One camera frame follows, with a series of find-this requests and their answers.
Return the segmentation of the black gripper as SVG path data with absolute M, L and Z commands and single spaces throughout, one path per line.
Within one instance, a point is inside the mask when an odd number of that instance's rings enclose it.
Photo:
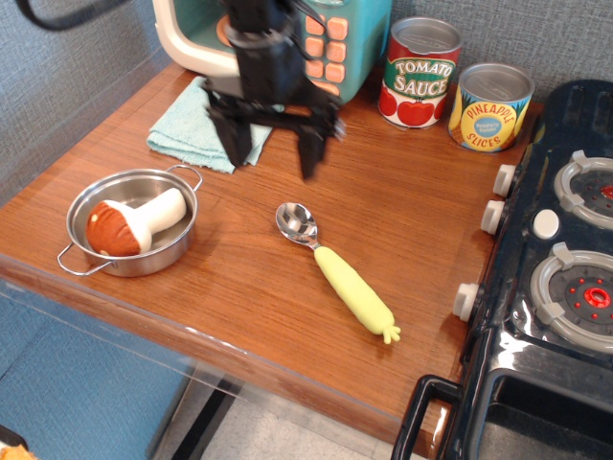
M 253 144 L 251 124 L 295 129 L 304 180 L 314 176 L 330 137 L 342 138 L 340 102 L 305 75 L 306 60 L 293 42 L 265 42 L 235 49 L 239 75 L 207 77 L 210 109 L 217 137 L 231 164 L 242 167 Z

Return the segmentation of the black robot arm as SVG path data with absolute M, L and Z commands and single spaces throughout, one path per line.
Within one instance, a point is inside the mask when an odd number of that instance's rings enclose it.
M 207 77 L 208 114 L 230 162 L 242 166 L 252 150 L 251 126 L 298 136 L 304 179 L 314 175 L 331 137 L 344 128 L 340 99 L 306 75 L 299 13 L 324 22 L 304 1 L 226 1 L 227 37 L 238 62 L 236 77 Z

